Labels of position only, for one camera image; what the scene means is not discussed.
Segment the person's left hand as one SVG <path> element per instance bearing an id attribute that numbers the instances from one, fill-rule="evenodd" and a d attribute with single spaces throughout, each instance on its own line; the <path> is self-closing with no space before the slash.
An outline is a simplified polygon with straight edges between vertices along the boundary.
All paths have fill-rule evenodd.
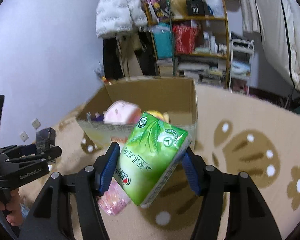
<path id="1" fill-rule="evenodd" d="M 0 201 L 0 211 L 10 211 L 6 220 L 12 226 L 20 226 L 23 223 L 23 217 L 21 213 L 19 189 L 11 191 L 10 195 L 11 199 L 7 204 L 3 204 Z"/>

